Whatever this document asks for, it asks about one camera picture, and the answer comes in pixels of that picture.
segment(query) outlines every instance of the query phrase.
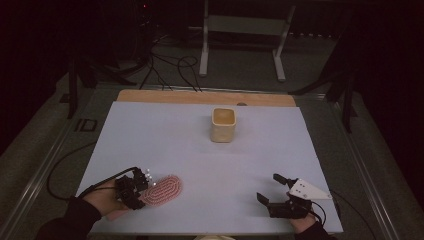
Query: dark background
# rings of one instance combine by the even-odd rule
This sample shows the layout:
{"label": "dark background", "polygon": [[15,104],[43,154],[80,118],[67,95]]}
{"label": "dark background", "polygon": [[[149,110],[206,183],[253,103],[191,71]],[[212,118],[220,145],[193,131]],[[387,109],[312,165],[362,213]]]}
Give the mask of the dark background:
{"label": "dark background", "polygon": [[[223,7],[228,2],[243,7],[228,12]],[[423,206],[423,3],[392,0],[376,6],[353,2],[302,3],[290,31],[295,36],[340,38],[326,70],[359,68],[355,90],[363,96]],[[119,5],[114,1],[3,1],[0,153],[54,93],[56,82],[67,72],[68,54],[82,51],[112,66],[117,59],[131,58],[128,46],[137,34],[132,32],[136,18],[138,23],[156,21],[183,39],[188,36],[187,26],[202,26],[202,1],[138,3],[149,4],[141,16],[129,10],[134,9],[133,1],[119,1]],[[278,17],[275,9],[256,1],[211,1],[211,11],[224,15]]]}

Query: person's arm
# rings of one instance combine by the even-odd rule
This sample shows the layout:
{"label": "person's arm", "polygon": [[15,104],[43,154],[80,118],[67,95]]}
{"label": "person's arm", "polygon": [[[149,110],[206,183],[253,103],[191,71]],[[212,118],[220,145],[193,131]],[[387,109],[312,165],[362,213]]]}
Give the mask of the person's arm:
{"label": "person's arm", "polygon": [[290,219],[294,229],[294,238],[296,240],[335,240],[336,238],[328,235],[322,225],[315,220],[312,214],[305,218]]}
{"label": "person's arm", "polygon": [[93,224],[102,216],[115,210],[128,209],[115,199],[115,180],[111,180],[84,198],[71,198],[62,218],[45,223],[37,233],[36,240],[85,240]]}

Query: white table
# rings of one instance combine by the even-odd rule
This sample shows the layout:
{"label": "white table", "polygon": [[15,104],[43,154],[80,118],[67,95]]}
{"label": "white table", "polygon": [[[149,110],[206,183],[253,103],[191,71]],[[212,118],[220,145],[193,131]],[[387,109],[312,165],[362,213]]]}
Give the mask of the white table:
{"label": "white table", "polygon": [[[92,233],[131,235],[279,235],[291,233],[286,219],[269,218],[256,192],[271,202],[287,200],[274,173],[302,178],[328,191],[302,114],[296,107],[231,106],[237,113],[231,143],[209,139],[214,104],[115,102],[78,192],[130,167],[149,168],[158,179],[183,182],[176,199],[144,207]],[[325,229],[341,232],[331,200]]]}

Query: metal stand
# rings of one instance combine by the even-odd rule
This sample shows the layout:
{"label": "metal stand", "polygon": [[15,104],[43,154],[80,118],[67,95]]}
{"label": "metal stand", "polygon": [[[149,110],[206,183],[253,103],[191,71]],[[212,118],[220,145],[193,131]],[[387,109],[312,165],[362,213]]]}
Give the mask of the metal stand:
{"label": "metal stand", "polygon": [[205,77],[208,72],[208,33],[209,31],[217,31],[280,36],[280,44],[278,45],[277,49],[273,50],[272,56],[274,59],[278,81],[284,82],[286,80],[283,64],[281,61],[281,52],[289,32],[290,23],[296,9],[295,6],[290,7],[290,11],[285,20],[275,20],[209,15],[208,5],[209,1],[205,0],[205,11],[203,18],[203,47],[199,70],[199,75],[201,77]]}
{"label": "metal stand", "polygon": [[97,81],[94,79],[92,74],[92,69],[95,69],[112,80],[118,82],[121,85],[129,85],[134,86],[136,83],[130,82],[121,76],[117,75],[113,71],[109,70],[105,66],[101,65],[97,61],[93,60],[87,56],[69,56],[68,63],[68,72],[69,72],[69,111],[68,111],[68,119],[71,119],[74,116],[78,108],[78,88],[77,81],[78,76],[80,76],[81,81],[85,87],[94,88],[97,85]]}
{"label": "metal stand", "polygon": [[326,78],[319,78],[317,81],[309,84],[306,87],[298,89],[296,91],[288,92],[290,95],[303,95],[315,88],[318,88],[326,83],[331,83],[330,89],[325,94],[325,98],[328,102],[337,102],[341,95],[344,93],[343,101],[343,112],[342,122],[346,131],[351,133],[350,128],[350,117],[352,112],[352,95],[353,95],[353,83],[356,78],[357,70],[351,71],[340,71],[333,73]]}

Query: metal frame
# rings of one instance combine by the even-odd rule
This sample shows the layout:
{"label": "metal frame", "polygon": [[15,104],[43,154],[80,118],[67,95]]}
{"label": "metal frame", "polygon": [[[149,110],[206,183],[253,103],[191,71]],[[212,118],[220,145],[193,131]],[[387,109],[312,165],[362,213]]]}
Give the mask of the metal frame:
{"label": "metal frame", "polygon": [[235,32],[235,33],[253,33],[264,35],[280,36],[280,44],[272,51],[274,59],[277,80],[286,81],[283,64],[281,61],[281,52],[289,33],[290,23],[294,15],[296,6],[291,6],[288,16],[285,20],[275,19],[259,19],[259,18],[242,18],[227,17],[218,15],[209,15],[209,0],[205,0],[204,18],[203,18],[203,47],[200,58],[199,75],[205,77],[208,73],[209,59],[209,31]]}

